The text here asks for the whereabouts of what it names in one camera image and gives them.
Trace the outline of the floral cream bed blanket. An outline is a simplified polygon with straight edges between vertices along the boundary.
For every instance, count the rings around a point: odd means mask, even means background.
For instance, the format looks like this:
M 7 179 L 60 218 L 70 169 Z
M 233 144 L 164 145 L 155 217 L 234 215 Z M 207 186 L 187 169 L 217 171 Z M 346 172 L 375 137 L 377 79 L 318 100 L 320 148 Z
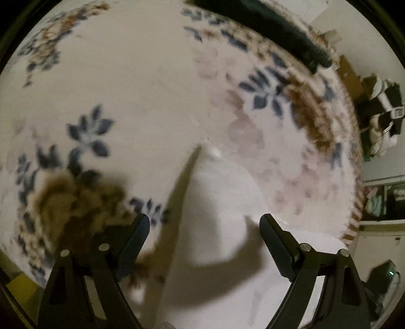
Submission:
M 45 286 L 61 239 L 120 205 L 178 218 L 196 148 L 244 167 L 277 218 L 352 243 L 362 147 L 334 67 L 185 1 L 63 1 L 1 72 L 1 251 Z

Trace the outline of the white pants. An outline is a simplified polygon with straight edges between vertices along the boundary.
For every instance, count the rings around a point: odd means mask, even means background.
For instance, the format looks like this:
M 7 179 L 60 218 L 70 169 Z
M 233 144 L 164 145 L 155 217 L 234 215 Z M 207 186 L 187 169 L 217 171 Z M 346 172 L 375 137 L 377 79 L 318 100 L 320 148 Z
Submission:
M 343 248 L 348 194 L 324 187 L 313 174 L 268 204 L 249 172 L 214 148 L 196 151 L 188 165 L 146 164 L 137 190 L 150 234 L 140 254 L 150 277 L 134 295 L 146 328 L 264 328 L 288 288 L 259 233 L 272 213 L 299 242 L 321 252 Z

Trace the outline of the white shelf unit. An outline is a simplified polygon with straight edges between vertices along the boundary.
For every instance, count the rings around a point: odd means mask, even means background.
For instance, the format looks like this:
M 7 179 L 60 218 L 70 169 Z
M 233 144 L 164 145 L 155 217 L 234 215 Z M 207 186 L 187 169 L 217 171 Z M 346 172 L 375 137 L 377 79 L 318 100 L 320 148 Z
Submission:
M 404 236 L 404 177 L 369 182 L 360 221 L 363 235 Z

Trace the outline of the dark green garment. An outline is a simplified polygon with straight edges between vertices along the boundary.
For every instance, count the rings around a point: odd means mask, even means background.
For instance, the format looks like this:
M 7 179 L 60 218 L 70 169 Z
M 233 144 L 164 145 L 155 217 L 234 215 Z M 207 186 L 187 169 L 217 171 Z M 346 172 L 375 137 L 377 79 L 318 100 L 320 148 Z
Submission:
M 317 72 L 318 66 L 326 69 L 332 66 L 328 51 L 261 1 L 202 0 L 194 4 L 234 20 L 273 41 L 302 62 L 311 73 Z

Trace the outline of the black device with green light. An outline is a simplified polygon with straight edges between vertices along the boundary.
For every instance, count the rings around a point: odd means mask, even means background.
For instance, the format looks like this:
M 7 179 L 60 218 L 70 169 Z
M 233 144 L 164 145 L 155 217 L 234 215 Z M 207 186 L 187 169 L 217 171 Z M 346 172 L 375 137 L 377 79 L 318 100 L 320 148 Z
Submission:
M 372 321 L 377 321 L 383 314 L 384 300 L 395 278 L 400 281 L 400 272 L 395 263 L 388 259 L 374 267 L 367 281 L 362 282 Z

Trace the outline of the cluttered dark shelf items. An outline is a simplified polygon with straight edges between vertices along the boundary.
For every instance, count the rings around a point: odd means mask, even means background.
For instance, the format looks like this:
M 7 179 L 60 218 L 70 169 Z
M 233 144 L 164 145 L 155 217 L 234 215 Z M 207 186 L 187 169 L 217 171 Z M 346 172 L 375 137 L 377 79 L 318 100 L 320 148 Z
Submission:
M 364 95 L 356 114 L 365 162 L 381 158 L 396 146 L 404 123 L 404 96 L 399 83 L 372 74 L 361 81 Z

